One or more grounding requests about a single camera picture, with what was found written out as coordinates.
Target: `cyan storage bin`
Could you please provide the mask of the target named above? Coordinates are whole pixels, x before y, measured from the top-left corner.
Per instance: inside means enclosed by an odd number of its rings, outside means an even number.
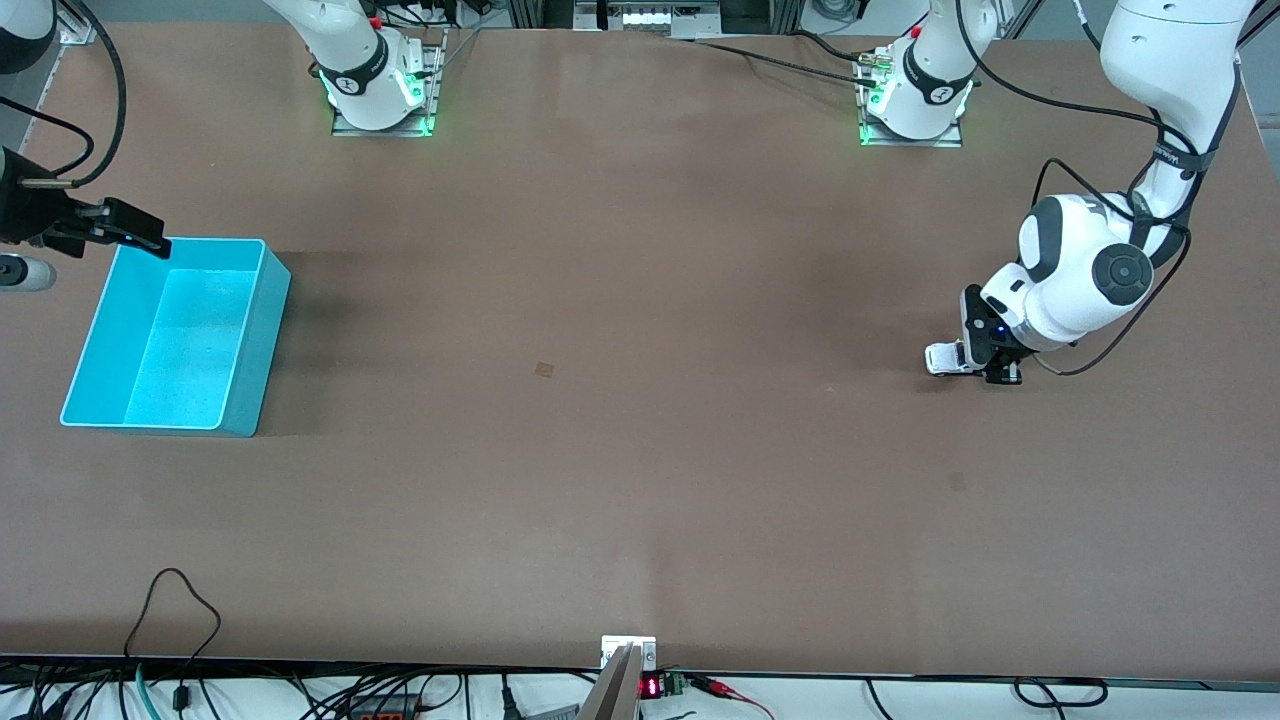
[[[63,424],[252,436],[288,291],[261,240],[173,238],[169,260],[116,247]]]

